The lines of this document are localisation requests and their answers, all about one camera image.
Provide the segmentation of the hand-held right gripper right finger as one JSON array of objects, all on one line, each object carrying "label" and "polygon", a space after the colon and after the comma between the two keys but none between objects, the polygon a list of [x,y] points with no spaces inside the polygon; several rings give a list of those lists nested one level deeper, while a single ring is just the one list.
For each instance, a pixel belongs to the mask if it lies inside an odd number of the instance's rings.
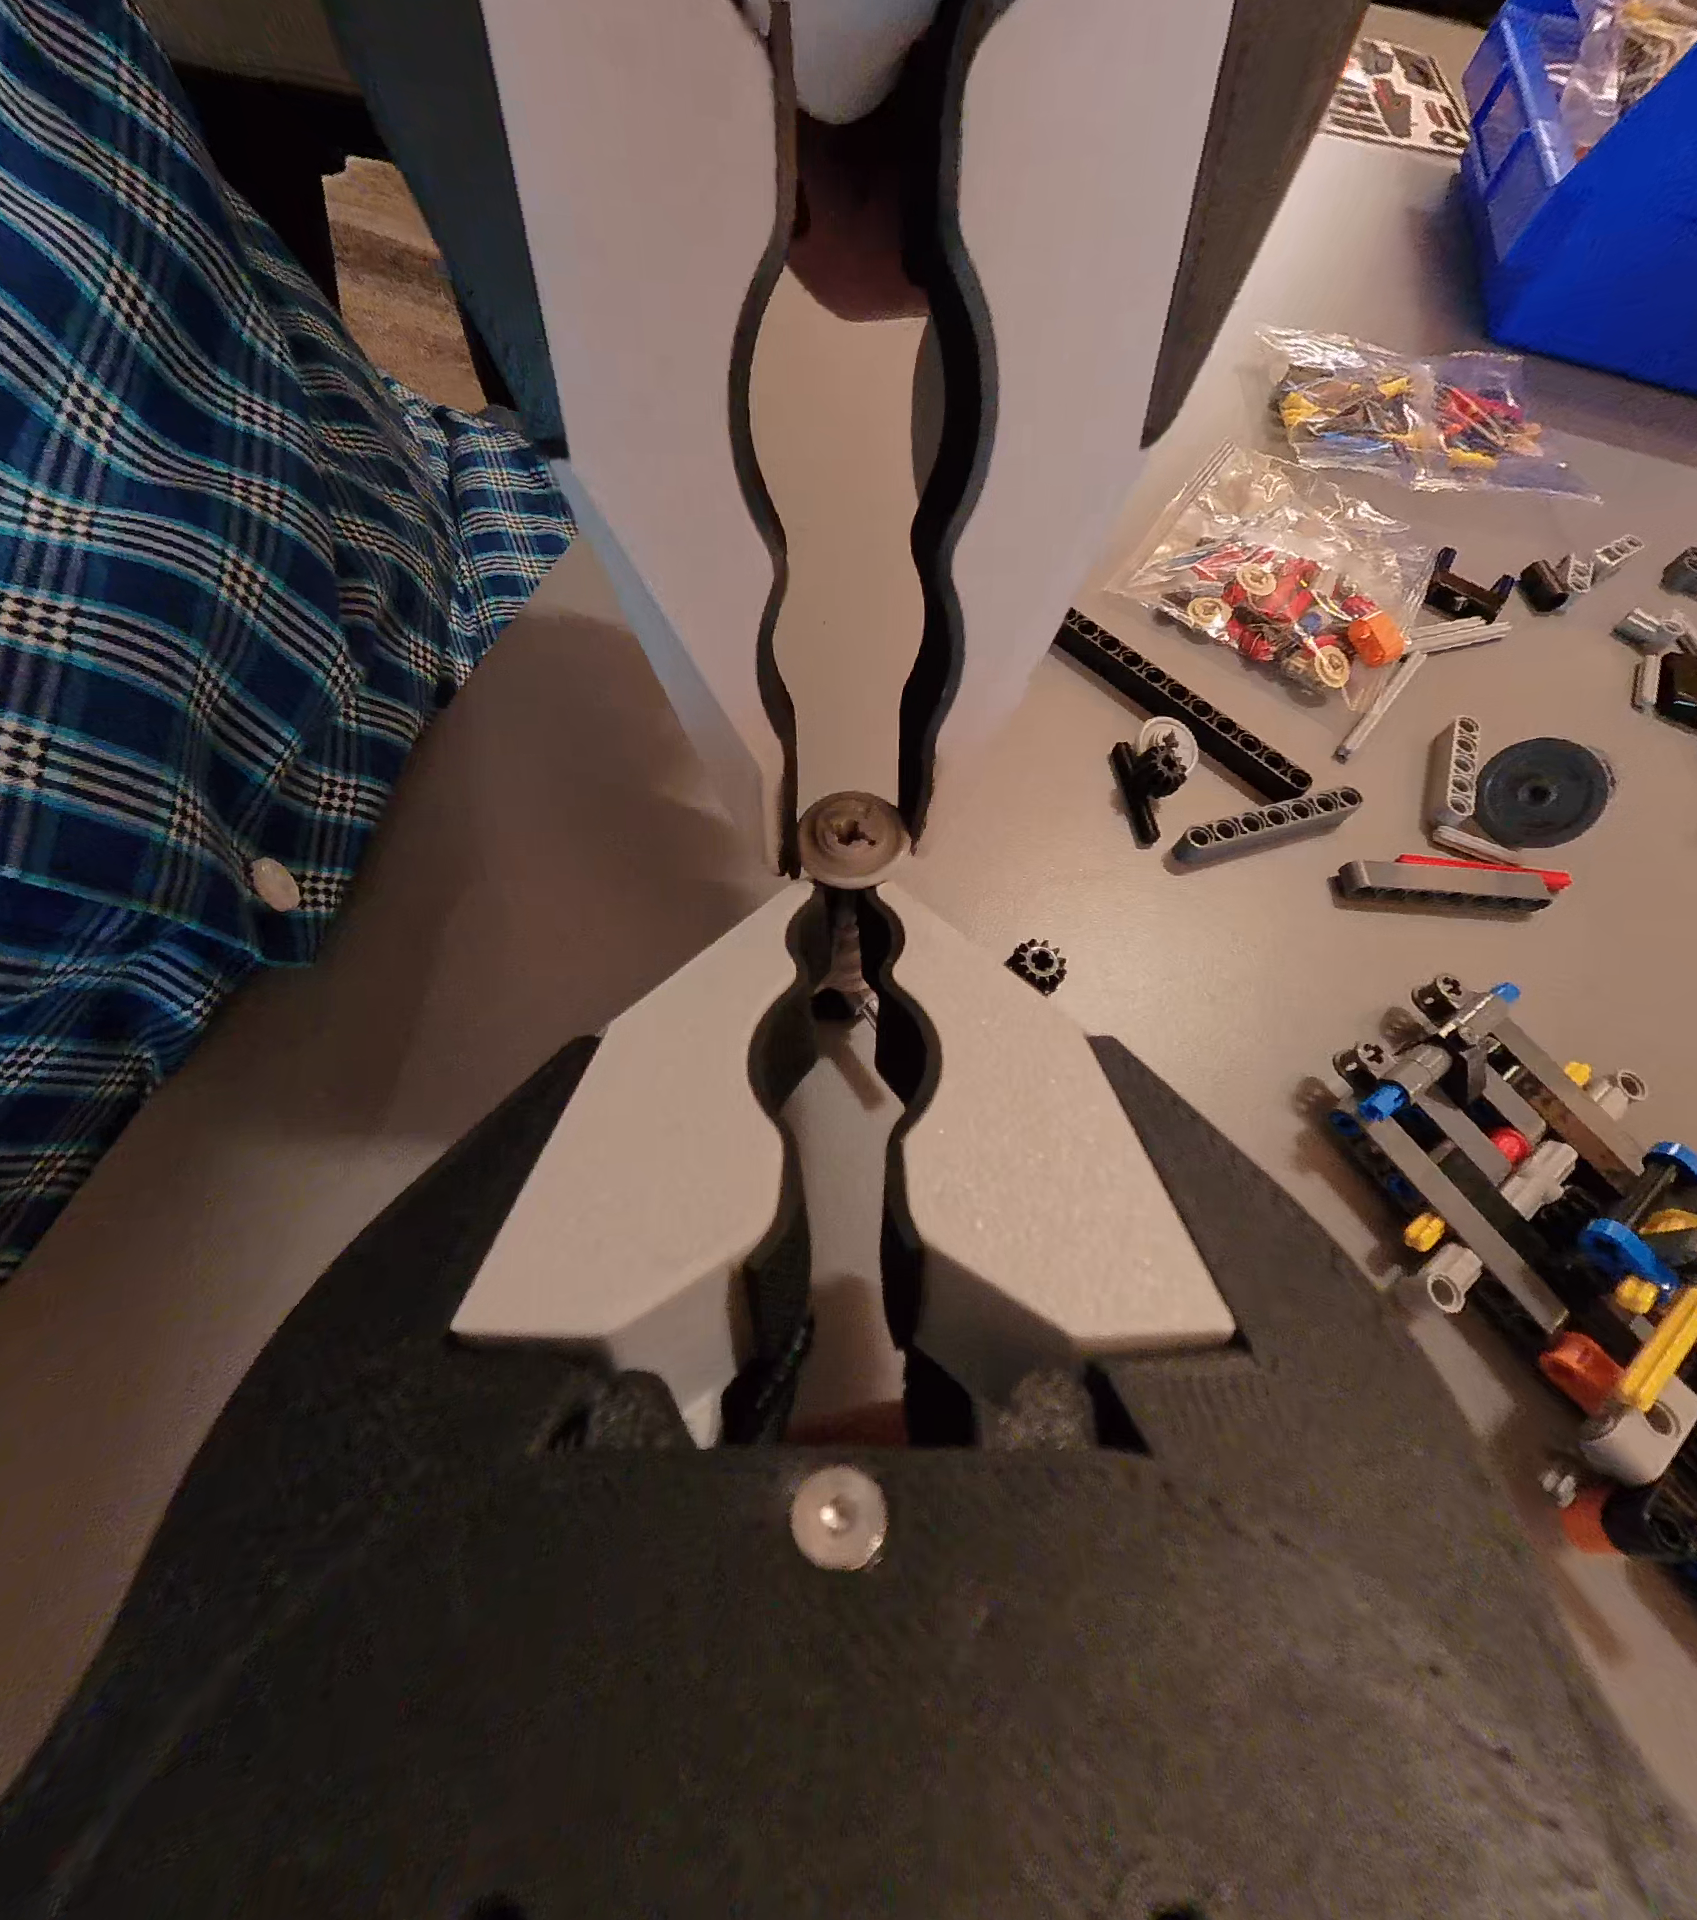
[{"label": "hand-held right gripper right finger", "polygon": [[1090,1037],[886,883],[862,896],[888,1325],[934,1363],[1205,1352],[1237,1320]]}]

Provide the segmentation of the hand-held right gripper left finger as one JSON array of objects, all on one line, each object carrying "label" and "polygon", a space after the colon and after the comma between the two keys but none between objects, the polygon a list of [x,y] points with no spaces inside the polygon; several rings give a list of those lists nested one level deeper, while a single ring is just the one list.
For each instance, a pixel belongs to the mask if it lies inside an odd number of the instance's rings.
[{"label": "hand-held right gripper left finger", "polygon": [[810,1336],[786,1107],[824,971],[824,891],[789,882],[611,1020],[450,1332],[651,1374],[679,1406],[772,1396]]}]

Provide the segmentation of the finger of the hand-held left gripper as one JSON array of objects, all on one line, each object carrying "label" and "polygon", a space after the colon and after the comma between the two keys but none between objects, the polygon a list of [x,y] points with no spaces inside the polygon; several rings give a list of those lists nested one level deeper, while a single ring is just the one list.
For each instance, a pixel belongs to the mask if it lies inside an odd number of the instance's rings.
[{"label": "finger of the hand-held left gripper", "polygon": [[1235,5],[940,4],[915,262],[942,428],[911,549],[923,641],[899,806],[930,806],[1026,692],[1139,480]]},{"label": "finger of the hand-held left gripper", "polygon": [[799,749],[751,381],[794,214],[786,4],[494,2],[484,36],[563,417],[557,475],[772,872]]}]

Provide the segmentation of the person's left hand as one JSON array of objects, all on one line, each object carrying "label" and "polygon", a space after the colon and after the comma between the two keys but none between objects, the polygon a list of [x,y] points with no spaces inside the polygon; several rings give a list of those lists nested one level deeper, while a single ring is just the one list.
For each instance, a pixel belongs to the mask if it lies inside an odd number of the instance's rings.
[{"label": "person's left hand", "polygon": [[852,122],[797,114],[789,268],[843,324],[923,320],[909,265],[911,135],[886,101]]}]

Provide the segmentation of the clear bag red tan parts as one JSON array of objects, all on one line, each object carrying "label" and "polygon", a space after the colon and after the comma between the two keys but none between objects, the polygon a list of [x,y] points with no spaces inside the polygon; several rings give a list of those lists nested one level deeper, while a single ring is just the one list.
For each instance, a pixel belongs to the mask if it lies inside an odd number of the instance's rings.
[{"label": "clear bag red tan parts", "polygon": [[1312,707],[1366,712],[1407,662],[1434,552],[1331,475],[1223,444],[1105,587]]}]

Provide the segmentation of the dark grey holed toy beam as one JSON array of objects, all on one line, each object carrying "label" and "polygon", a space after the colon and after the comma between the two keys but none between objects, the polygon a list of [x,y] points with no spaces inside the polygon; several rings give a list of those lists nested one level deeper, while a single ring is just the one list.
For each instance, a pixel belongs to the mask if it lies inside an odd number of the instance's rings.
[{"label": "dark grey holed toy beam", "polygon": [[1362,804],[1362,791],[1345,783],[1211,818],[1184,828],[1167,859],[1178,869],[1202,869],[1256,852],[1296,846],[1337,832]]}]

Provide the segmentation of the black holed toy beam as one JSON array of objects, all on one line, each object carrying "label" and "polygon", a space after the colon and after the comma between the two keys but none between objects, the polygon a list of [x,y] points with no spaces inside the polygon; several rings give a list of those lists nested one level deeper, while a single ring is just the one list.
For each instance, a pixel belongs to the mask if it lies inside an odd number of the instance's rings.
[{"label": "black holed toy beam", "polygon": [[1084,611],[1071,607],[1052,636],[1052,649],[1090,673],[1142,717],[1177,722],[1193,733],[1197,751],[1224,776],[1266,804],[1310,794],[1312,776],[1256,731],[1172,677],[1148,656],[1123,641]]}]

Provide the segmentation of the dark grey flat toy beam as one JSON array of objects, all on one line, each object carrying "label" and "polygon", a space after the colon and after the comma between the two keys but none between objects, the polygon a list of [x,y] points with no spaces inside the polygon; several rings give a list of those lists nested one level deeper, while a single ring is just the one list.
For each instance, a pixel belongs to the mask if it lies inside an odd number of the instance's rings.
[{"label": "dark grey flat toy beam", "polygon": [[1532,915],[1557,897],[1525,875],[1398,866],[1395,859],[1348,859],[1335,875],[1335,890],[1354,903],[1511,915]]}]

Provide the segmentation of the light grey holed toy beam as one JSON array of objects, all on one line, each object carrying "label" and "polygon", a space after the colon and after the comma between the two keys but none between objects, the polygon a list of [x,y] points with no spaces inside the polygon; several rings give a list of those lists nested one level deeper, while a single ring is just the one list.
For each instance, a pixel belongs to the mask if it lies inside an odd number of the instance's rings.
[{"label": "light grey holed toy beam", "polygon": [[1457,713],[1431,744],[1422,823],[1434,830],[1469,828],[1477,818],[1483,731],[1472,713]]}]

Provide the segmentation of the person's plaid shirt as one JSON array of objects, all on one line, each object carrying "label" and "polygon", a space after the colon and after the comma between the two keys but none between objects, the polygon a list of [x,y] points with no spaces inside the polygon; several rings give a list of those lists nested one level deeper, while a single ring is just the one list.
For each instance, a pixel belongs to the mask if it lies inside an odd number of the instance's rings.
[{"label": "person's plaid shirt", "polygon": [[133,4],[0,4],[0,1288],[314,962],[575,537],[518,428],[359,350]]}]

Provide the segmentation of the blue plastic bin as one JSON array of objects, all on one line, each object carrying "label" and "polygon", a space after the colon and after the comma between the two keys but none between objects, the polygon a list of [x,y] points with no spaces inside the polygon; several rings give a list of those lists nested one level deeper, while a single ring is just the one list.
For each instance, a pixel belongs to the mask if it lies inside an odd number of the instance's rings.
[{"label": "blue plastic bin", "polygon": [[1697,45],[1577,156],[1552,65],[1584,11],[1505,4],[1462,75],[1485,331],[1697,395]]}]

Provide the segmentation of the black toy wheel disc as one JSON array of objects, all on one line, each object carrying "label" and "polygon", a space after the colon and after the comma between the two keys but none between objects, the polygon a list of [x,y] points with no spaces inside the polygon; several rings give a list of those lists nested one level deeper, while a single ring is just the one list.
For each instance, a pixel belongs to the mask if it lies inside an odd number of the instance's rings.
[{"label": "black toy wheel disc", "polygon": [[1490,841],[1552,852],[1595,830],[1619,776],[1603,751],[1562,736],[1515,739],[1477,776],[1474,823]]}]

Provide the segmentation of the clear bags of toy parts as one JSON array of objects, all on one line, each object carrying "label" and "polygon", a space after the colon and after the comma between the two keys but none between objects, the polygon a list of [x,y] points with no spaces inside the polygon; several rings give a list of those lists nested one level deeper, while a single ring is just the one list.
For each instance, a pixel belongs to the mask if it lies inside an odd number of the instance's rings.
[{"label": "clear bags of toy parts", "polygon": [[1558,67],[1557,111],[1572,161],[1653,92],[1697,43],[1697,2],[1589,2]]}]

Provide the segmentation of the black chair frame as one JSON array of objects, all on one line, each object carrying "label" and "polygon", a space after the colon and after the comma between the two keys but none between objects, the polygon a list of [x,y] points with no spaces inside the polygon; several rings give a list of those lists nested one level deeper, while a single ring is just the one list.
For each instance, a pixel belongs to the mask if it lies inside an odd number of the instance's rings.
[{"label": "black chair frame", "polygon": [[[338,302],[326,179],[348,160],[393,161],[376,104],[309,79],[259,75],[174,58],[174,74],[223,177],[253,203],[309,272],[317,287]],[[473,347],[483,395],[522,421],[541,453],[569,447],[547,365],[532,370],[516,354],[494,351],[494,327],[444,240],[436,240],[456,317]]]}]

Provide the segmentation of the black toy bracket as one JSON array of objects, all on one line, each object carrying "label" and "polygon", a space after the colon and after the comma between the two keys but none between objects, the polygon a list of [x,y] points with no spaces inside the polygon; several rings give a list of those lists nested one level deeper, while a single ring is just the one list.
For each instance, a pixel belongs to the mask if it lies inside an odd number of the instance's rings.
[{"label": "black toy bracket", "polygon": [[1457,547],[1440,546],[1434,552],[1428,583],[1422,595],[1424,611],[1446,619],[1497,622],[1509,598],[1516,587],[1515,574],[1501,574],[1490,583],[1480,583],[1457,569]]}]

